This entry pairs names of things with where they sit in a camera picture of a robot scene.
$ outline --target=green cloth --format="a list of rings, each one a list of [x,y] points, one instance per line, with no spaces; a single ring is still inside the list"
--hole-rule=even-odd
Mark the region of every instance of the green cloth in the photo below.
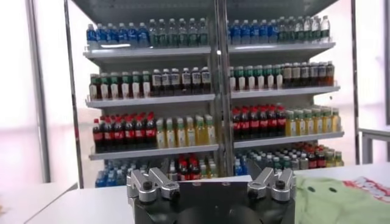
[[[297,176],[296,224],[390,223],[390,204],[330,178]]]

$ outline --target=beverage shelf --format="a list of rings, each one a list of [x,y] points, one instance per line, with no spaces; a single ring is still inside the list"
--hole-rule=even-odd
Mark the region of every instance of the beverage shelf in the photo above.
[[[163,155],[176,155],[181,153],[193,153],[193,152],[211,152],[217,151],[218,145],[200,145],[192,147],[170,148],[170,149],[147,149],[147,150],[132,150],[125,152],[108,152],[108,153],[96,153],[90,155],[90,160],[101,159],[124,159],[124,158],[138,158],[146,156],[163,156]]]
[[[233,92],[232,99],[270,97],[270,96],[290,96],[290,95],[303,95],[303,94],[322,94],[322,93],[335,92],[339,90],[340,90],[340,86],[324,86],[324,87],[307,87],[307,88],[296,88],[296,89],[243,91],[243,92]]]
[[[239,149],[239,148],[246,148],[246,147],[263,146],[263,145],[276,145],[276,144],[286,144],[286,143],[293,143],[293,142],[314,141],[319,139],[340,138],[343,136],[344,136],[344,132],[342,131],[342,132],[324,133],[318,135],[256,139],[256,140],[234,142],[234,148]]]
[[[124,107],[135,105],[150,105],[163,103],[182,103],[182,102],[203,102],[214,100],[214,94],[191,95],[191,96],[171,96],[171,97],[154,97],[141,99],[126,99],[126,100],[86,100],[87,107],[90,108],[106,108],[106,107]]]

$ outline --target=red label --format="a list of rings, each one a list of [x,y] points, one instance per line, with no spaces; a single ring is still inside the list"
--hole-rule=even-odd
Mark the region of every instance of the red label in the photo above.
[[[103,139],[103,133],[93,133],[93,139],[95,141],[102,140]]]

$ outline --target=white table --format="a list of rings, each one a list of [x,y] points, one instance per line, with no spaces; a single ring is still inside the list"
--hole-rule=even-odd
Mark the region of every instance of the white table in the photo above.
[[[5,213],[0,216],[0,224],[25,223],[77,183],[37,184],[0,192],[0,202]]]
[[[372,163],[372,140],[390,142],[390,126],[375,128],[359,128],[362,134],[362,159],[363,164]],[[388,147],[388,162],[390,162],[390,148]]]

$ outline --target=metal pole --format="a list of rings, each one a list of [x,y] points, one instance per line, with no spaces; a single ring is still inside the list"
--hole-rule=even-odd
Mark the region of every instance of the metal pole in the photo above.
[[[74,87],[72,41],[71,41],[71,29],[70,29],[70,25],[69,25],[68,0],[64,0],[64,9],[65,9],[66,42],[68,43],[69,74],[70,74],[70,79],[71,79],[73,125],[74,125],[74,135],[76,137],[77,171],[79,173],[79,187],[84,188],[83,167],[82,167],[82,163],[81,163],[81,148],[80,148],[80,139],[79,139],[79,120],[77,118],[76,89]]]
[[[34,77],[35,102],[37,106],[38,134],[40,140],[41,171],[44,183],[50,183],[50,163],[48,148],[48,130],[46,126],[46,104],[44,100],[44,83],[41,69],[41,58],[35,20],[34,0],[25,0],[27,12],[27,24],[29,28],[30,56],[32,75]]]

